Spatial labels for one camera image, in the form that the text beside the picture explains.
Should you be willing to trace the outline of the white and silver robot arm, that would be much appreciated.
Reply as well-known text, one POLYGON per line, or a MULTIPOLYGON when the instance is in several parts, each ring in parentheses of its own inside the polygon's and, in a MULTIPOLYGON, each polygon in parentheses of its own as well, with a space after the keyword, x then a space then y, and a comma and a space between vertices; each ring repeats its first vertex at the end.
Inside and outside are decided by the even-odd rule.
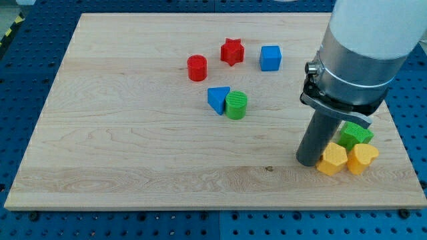
POLYGON ((351 121, 363 128, 426 31, 426 0, 341 0, 320 48, 305 66, 300 100, 310 127, 351 121))

